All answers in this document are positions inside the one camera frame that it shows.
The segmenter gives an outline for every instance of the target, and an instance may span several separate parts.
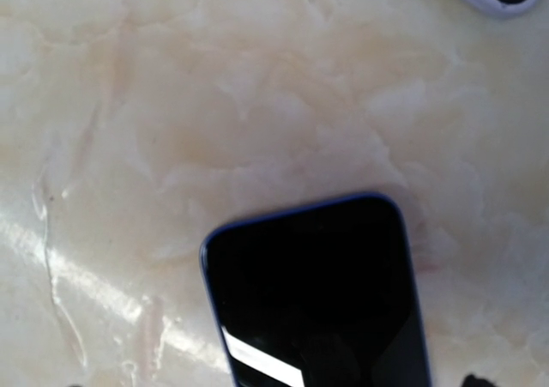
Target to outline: table surface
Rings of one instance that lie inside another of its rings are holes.
[[[434,385],[547,387],[548,42],[549,0],[0,0],[0,385],[229,386],[202,239],[377,190]]]

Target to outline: white marble countertop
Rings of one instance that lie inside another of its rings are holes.
[[[402,206],[435,386],[549,385],[549,0],[0,0],[0,385],[229,386],[222,222]]]

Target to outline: marble surface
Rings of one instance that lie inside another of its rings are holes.
[[[198,247],[388,192],[435,386],[549,385],[549,0],[0,0],[0,385],[229,386]]]

